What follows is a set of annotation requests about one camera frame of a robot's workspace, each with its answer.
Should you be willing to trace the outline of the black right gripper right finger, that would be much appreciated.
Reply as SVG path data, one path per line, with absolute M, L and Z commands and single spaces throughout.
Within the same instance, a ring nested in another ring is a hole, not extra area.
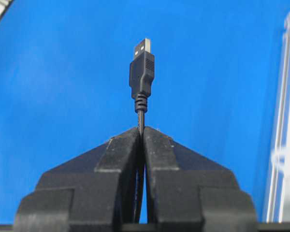
M 146 127 L 147 219 L 159 232 L 255 232 L 251 197 L 233 172 Z

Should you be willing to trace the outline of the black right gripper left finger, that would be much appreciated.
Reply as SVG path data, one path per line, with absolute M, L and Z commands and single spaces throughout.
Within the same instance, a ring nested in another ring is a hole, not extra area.
M 114 232 L 139 221 L 137 155 L 132 128 L 40 177 L 24 197 L 16 232 Z

